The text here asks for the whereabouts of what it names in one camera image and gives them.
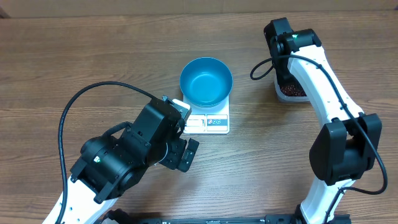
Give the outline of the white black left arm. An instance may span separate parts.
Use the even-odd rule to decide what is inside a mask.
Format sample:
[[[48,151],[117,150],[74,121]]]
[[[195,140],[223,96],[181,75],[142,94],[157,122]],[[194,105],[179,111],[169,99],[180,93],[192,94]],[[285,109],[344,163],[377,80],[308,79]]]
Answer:
[[[177,99],[152,99],[132,123],[123,122],[89,139],[45,223],[94,223],[150,166],[187,172],[199,143],[180,136],[192,109]]]

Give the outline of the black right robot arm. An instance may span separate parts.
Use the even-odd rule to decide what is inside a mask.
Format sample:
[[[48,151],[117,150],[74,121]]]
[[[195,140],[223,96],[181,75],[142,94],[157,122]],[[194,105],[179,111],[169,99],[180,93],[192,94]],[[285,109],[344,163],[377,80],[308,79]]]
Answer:
[[[377,147],[382,123],[366,114],[345,92],[328,64],[322,43],[312,29],[294,31],[287,18],[274,19],[264,36],[275,69],[280,101],[311,103],[321,130],[309,151],[315,178],[292,215],[268,215],[285,223],[350,223],[334,215],[347,190],[380,160]]]

